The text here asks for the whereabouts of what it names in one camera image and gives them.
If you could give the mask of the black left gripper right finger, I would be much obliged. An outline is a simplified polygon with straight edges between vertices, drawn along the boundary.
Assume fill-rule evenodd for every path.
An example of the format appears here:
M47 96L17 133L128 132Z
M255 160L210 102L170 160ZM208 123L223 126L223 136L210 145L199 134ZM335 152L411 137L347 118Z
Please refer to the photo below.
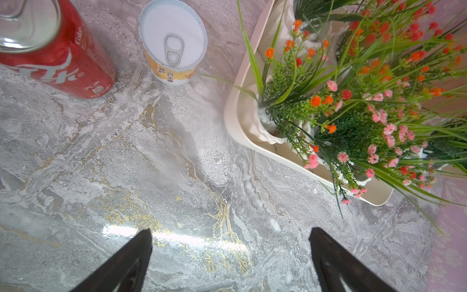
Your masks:
M395 290L322 228L314 227L309 241L311 258L323 292L393 292Z

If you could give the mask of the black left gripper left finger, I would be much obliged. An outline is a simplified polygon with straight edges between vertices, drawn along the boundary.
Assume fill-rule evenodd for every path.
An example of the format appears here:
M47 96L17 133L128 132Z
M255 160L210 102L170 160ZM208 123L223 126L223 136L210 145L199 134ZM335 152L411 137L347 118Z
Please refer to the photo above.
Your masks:
M74 292L140 292L152 255L149 229L137 233L96 271L73 288Z

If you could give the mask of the tall pink flower plant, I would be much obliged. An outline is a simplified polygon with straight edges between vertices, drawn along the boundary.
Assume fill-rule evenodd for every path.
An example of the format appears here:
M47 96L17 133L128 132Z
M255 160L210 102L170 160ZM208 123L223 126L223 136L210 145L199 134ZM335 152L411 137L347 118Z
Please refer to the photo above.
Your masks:
M303 160L316 169L323 161L334 193L343 203L366 192L361 181L378 180L396 191L435 204L430 193L436 172L447 166L467 174L467 115L441 116L422 103L441 88L401 83L376 94L343 90L341 98L321 93L294 106L280 125Z

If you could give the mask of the red flower plant white pot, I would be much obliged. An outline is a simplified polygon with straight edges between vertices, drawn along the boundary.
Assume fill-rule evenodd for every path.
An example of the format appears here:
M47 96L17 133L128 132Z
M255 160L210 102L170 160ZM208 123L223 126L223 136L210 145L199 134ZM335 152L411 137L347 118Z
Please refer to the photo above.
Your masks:
M465 1L363 1L339 47L344 100L467 94Z

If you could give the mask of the orange flower plant white pot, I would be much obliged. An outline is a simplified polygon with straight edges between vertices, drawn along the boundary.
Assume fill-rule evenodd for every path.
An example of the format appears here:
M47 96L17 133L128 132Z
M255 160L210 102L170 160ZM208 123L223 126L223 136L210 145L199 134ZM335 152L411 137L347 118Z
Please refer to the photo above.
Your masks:
M364 17L355 12L337 12L340 8L345 8L357 4L357 1L344 0L306 0L294 1L294 16L303 22L311 25L327 23L329 21L352 22L359 21Z

